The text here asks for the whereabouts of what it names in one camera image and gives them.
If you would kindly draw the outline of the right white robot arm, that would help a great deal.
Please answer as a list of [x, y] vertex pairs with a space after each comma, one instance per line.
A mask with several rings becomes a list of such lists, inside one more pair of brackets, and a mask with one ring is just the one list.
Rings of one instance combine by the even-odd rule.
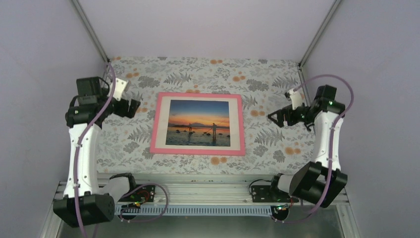
[[335, 95], [335, 87], [320, 86], [312, 104], [306, 106], [299, 92], [291, 89], [285, 96], [292, 104], [268, 115], [279, 127], [301, 122], [307, 130], [315, 131], [311, 160], [292, 176], [282, 173], [274, 176], [268, 189], [271, 200], [280, 202], [288, 194], [326, 208], [347, 184], [348, 176], [342, 173], [338, 156], [346, 106], [337, 102]]

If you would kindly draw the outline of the sunset photo print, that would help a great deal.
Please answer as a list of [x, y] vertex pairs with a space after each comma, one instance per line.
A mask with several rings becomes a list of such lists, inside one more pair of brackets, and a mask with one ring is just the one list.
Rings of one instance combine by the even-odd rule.
[[230, 147], [228, 101], [171, 100], [165, 145]]

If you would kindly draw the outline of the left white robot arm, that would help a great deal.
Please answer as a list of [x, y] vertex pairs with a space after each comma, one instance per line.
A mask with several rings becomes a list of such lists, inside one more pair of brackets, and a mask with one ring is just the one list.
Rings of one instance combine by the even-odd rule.
[[117, 78], [105, 87], [102, 81], [100, 77], [77, 79], [78, 94], [65, 114], [70, 165], [63, 198], [53, 202], [53, 211], [72, 228], [111, 221], [116, 203], [138, 194], [131, 173], [111, 176], [104, 187], [98, 184], [96, 153], [104, 120], [110, 115], [131, 119], [140, 106], [139, 101], [122, 98], [126, 81]]

